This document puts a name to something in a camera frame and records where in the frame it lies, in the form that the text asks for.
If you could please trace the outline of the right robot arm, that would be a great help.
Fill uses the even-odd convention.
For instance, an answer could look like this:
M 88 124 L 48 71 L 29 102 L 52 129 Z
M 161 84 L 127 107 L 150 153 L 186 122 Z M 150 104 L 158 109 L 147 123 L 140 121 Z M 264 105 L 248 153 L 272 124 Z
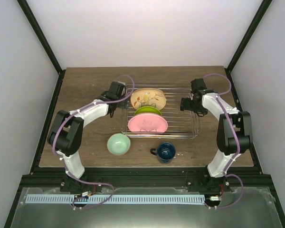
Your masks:
M 213 90 L 196 90 L 190 98 L 182 98 L 180 110 L 199 116 L 211 113 L 218 120 L 218 151 L 207 166 L 209 175 L 201 180 L 204 190 L 213 191 L 219 185 L 217 178 L 225 176 L 231 164 L 253 144 L 251 115 L 232 107 Z

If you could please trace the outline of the lime green plate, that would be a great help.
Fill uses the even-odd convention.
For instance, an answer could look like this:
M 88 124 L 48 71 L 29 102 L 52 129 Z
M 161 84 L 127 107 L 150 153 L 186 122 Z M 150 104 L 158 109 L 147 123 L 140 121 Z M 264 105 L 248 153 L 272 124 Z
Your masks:
M 140 107 L 135 111 L 134 115 L 143 114 L 143 113 L 152 113 L 152 114 L 157 114 L 157 115 L 162 116 L 162 113 L 160 112 L 160 110 L 152 106 Z

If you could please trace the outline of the chrome wire dish rack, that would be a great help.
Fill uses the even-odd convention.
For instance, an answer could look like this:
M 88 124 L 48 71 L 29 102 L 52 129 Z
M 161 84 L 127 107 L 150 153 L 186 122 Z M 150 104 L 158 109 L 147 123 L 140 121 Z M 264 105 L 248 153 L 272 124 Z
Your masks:
M 181 99 L 192 96 L 189 85 L 127 85 L 125 92 L 126 95 L 132 95 L 135 90 L 142 88 L 156 88 L 164 92 L 167 102 L 160 112 L 168 123 L 168 129 L 164 133 L 131 132 L 127 124 L 134 117 L 136 109 L 132 107 L 129 100 L 128 108 L 123 110 L 122 133 L 124 135 L 136 138 L 195 138 L 200 133 L 199 117 L 191 111 L 180 110 Z

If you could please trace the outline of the pink plate with bird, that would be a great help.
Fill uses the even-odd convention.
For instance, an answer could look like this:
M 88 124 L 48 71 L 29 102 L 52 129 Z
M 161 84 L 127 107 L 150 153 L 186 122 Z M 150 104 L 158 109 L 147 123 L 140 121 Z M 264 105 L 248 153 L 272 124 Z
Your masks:
M 135 90 L 130 97 L 131 105 L 134 109 L 151 106 L 158 110 L 166 106 L 166 96 L 164 92 L 156 88 L 142 88 Z

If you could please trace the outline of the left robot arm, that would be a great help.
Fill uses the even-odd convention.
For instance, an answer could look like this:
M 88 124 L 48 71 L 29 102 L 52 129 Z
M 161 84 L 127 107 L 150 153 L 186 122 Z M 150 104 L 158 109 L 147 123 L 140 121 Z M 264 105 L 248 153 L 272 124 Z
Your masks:
M 71 187 L 78 192 L 84 191 L 88 182 L 83 177 L 85 168 L 79 156 L 83 129 L 100 117 L 112 115 L 118 104 L 131 96 L 128 94 L 118 100 L 108 100 L 108 95 L 105 92 L 98 99 L 70 112 L 59 111 L 48 134 L 52 152 L 64 163 L 66 174 L 72 177 Z

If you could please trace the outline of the plain pink plate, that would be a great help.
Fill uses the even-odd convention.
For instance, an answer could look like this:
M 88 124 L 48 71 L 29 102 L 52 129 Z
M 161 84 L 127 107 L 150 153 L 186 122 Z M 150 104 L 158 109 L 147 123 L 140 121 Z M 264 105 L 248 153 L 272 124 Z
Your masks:
M 152 113 L 135 115 L 127 126 L 133 133 L 164 133 L 168 129 L 167 121 L 162 116 Z

